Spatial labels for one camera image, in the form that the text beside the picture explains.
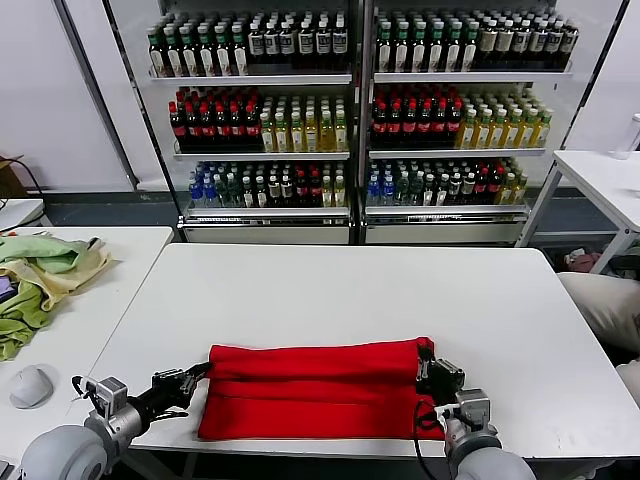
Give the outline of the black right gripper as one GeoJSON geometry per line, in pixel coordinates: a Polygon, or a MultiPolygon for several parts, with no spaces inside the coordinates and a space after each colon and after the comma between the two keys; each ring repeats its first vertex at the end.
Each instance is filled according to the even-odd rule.
{"type": "Polygon", "coordinates": [[[430,347],[418,348],[416,393],[429,395],[433,401],[454,401],[463,389],[465,372],[444,359],[435,359],[430,347]]]}

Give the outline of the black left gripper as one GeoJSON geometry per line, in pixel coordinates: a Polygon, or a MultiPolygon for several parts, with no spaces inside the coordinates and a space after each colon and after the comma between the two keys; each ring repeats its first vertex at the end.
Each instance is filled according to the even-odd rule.
{"type": "Polygon", "coordinates": [[[183,369],[168,369],[153,374],[154,380],[161,380],[152,385],[149,400],[150,411],[160,415],[171,408],[186,410],[198,383],[208,377],[213,364],[203,362],[183,369]]]}

